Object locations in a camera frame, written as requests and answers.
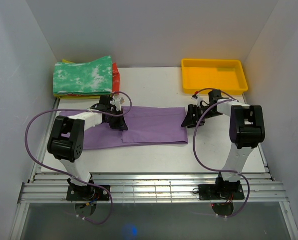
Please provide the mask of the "purple trousers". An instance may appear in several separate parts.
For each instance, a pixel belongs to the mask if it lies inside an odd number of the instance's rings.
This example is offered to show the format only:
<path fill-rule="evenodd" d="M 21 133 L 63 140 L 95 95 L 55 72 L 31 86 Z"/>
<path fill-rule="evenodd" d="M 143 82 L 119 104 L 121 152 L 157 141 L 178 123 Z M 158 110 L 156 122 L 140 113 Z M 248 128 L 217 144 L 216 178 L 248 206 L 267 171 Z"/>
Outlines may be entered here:
<path fill-rule="evenodd" d="M 114 130 L 108 123 L 92 126 L 84 132 L 83 149 L 187 144 L 187 130 L 181 126 L 185 116 L 184 107 L 133 106 L 124 116 L 128 130 Z"/>

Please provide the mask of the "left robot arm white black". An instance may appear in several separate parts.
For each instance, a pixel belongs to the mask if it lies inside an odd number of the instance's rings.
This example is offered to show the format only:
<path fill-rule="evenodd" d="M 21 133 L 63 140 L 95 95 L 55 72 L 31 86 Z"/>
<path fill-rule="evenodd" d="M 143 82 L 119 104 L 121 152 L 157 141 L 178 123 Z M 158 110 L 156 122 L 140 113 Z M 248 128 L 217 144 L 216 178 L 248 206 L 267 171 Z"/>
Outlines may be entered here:
<path fill-rule="evenodd" d="M 58 115 L 54 120 L 47 151 L 62 163 L 70 174 L 67 180 L 69 186 L 84 200 L 91 199 L 96 190 L 91 185 L 92 174 L 79 160 L 83 151 L 84 132 L 105 123 L 113 130 L 127 130 L 122 115 L 123 103 L 122 97 L 103 95 L 87 111 L 70 116 Z"/>

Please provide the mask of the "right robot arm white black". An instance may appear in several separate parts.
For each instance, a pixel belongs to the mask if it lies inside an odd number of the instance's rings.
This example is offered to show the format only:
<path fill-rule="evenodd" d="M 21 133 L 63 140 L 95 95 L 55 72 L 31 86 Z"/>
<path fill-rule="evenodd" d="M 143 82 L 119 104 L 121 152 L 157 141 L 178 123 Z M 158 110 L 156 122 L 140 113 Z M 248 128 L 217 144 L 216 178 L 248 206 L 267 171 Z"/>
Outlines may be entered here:
<path fill-rule="evenodd" d="M 200 184 L 201 200 L 244 199 L 241 186 L 242 170 L 251 152 L 265 139 L 263 111 L 260 105 L 249 105 L 220 89 L 208 89 L 208 103 L 192 95 L 195 104 L 188 105 L 187 114 L 181 124 L 184 128 L 197 129 L 206 119 L 226 115 L 229 120 L 231 148 L 222 169 L 218 169 L 214 184 Z"/>

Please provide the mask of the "red folded trousers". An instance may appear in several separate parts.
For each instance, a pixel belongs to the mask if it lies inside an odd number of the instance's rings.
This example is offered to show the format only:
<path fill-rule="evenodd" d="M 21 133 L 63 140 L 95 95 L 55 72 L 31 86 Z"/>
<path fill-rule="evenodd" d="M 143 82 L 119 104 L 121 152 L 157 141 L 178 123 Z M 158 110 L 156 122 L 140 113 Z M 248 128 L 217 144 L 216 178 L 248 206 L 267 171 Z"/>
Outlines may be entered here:
<path fill-rule="evenodd" d="M 112 92 L 120 91 L 120 73 L 117 64 L 112 64 Z"/>

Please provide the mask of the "green white folded trousers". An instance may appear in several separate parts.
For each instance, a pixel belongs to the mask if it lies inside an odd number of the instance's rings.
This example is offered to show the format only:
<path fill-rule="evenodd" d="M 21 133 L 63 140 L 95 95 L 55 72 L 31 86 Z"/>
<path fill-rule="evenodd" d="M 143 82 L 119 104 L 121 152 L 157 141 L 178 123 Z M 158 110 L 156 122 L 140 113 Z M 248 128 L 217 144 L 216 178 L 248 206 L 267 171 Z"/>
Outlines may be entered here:
<path fill-rule="evenodd" d="M 91 62 L 54 65 L 53 93 L 98 95 L 112 91 L 112 59 L 104 56 Z"/>

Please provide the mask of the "yellow folded trousers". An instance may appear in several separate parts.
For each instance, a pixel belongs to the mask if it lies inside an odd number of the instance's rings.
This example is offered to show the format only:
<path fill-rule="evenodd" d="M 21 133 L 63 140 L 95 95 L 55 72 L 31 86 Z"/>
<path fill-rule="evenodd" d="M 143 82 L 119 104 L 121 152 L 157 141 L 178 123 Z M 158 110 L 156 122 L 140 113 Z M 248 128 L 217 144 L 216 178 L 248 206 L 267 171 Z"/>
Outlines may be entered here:
<path fill-rule="evenodd" d="M 77 99 L 77 100 L 88 100 L 88 99 L 99 99 L 100 98 L 100 94 L 91 94 L 91 95 L 79 95 L 79 94 L 53 94 L 54 97 L 58 98 L 58 99 Z"/>

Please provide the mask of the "yellow plastic tray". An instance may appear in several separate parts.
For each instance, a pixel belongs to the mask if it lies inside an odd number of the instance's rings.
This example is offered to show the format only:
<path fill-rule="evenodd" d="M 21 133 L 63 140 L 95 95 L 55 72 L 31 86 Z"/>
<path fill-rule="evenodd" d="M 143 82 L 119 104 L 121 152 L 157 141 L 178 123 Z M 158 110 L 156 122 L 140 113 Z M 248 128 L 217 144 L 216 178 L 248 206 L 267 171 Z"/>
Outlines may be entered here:
<path fill-rule="evenodd" d="M 241 95 L 248 91 L 242 63 L 237 59 L 181 60 L 182 89 L 185 94 L 194 94 L 207 88 L 220 89 L 230 95 Z"/>

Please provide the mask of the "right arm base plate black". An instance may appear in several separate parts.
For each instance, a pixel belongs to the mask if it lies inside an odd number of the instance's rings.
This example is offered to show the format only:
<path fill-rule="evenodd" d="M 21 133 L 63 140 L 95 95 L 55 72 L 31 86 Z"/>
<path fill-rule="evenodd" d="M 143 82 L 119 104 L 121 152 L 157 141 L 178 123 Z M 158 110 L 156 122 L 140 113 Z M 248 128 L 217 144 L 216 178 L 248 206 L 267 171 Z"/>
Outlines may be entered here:
<path fill-rule="evenodd" d="M 240 185 L 237 190 L 216 187 L 215 184 L 199 184 L 192 190 L 199 195 L 199 200 L 244 200 L 245 195 Z"/>

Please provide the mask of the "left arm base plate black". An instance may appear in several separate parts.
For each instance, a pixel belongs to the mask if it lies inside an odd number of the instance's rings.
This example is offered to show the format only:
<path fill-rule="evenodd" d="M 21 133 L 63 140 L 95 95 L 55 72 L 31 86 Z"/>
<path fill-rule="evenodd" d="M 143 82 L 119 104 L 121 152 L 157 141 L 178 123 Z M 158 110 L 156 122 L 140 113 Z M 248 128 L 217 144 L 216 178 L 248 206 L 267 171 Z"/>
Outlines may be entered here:
<path fill-rule="evenodd" d="M 101 185 L 102 187 L 106 188 L 106 190 L 101 188 L 96 188 L 93 192 L 93 195 L 82 197 L 73 187 L 69 186 L 67 189 L 66 200 L 67 201 L 108 201 L 109 195 L 107 193 L 110 190 L 110 185 Z"/>

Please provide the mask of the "aluminium rail frame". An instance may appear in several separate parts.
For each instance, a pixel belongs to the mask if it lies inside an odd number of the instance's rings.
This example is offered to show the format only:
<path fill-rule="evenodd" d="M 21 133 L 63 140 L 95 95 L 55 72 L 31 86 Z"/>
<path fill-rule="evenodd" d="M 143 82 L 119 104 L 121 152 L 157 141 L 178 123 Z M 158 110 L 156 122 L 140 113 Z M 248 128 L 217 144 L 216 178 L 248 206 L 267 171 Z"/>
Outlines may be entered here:
<path fill-rule="evenodd" d="M 44 134 L 42 150 L 37 160 L 50 167 L 64 170 L 60 162 L 46 152 L 46 143 L 57 112 L 39 116 L 30 127 L 47 117 L 49 123 Z M 94 182 L 110 185 L 114 203 L 194 203 L 198 194 L 192 190 L 198 184 L 212 184 L 216 172 L 204 169 L 192 151 L 192 134 L 188 144 L 164 144 L 110 148 L 83 151 L 83 160 L 92 173 Z M 196 150 L 207 167 L 220 169 L 225 164 L 230 149 L 229 118 L 225 115 L 208 119 L 199 127 Z M 251 188 L 250 202 L 287 202 L 283 183 L 271 177 L 261 146 L 255 149 L 243 168 Z M 36 165 L 29 183 L 24 183 L 20 203 L 66 202 L 68 176 Z"/>

